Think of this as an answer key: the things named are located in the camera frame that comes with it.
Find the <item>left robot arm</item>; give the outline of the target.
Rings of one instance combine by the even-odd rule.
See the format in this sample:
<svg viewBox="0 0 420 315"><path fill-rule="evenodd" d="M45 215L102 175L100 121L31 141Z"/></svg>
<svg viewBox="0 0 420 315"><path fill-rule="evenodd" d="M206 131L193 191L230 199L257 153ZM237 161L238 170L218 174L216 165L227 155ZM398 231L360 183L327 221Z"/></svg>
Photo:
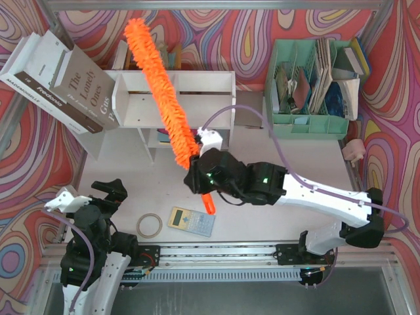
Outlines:
<svg viewBox="0 0 420 315"><path fill-rule="evenodd" d="M55 199L73 234L60 262L65 314L109 314L122 275L139 252L135 235L111 231L111 217L128 196L122 181L91 186L106 197L80 196L69 186Z"/></svg>

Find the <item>orange microfiber duster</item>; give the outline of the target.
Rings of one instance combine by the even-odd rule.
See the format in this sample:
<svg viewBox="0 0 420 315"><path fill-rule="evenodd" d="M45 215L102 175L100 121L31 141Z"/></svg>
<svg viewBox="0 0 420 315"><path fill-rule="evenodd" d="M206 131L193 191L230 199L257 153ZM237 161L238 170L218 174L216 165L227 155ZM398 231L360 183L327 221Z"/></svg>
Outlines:
<svg viewBox="0 0 420 315"><path fill-rule="evenodd" d="M200 156L200 145L194 138L186 113L177 100L175 88L150 35L149 27L143 19L132 18L124 29L124 36L137 66L142 69L161 121L169 133L175 161L188 171L184 178L185 185L193 193L201 195L205 210L209 215L214 215L216 208L210 191L203 186L194 170L194 162Z"/></svg>

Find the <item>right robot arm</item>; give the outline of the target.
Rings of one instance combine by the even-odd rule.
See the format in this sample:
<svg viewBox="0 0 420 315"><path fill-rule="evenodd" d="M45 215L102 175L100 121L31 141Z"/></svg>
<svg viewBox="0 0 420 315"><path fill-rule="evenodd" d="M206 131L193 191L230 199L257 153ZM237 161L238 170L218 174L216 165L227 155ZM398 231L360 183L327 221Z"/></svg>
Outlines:
<svg viewBox="0 0 420 315"><path fill-rule="evenodd" d="M343 245L376 248L386 232L380 189L341 190L292 175L273 163L246 165L216 148L191 157L184 183L194 194L216 191L251 205L296 205L335 217L330 225L301 232L297 250L301 255L322 256Z"/></svg>

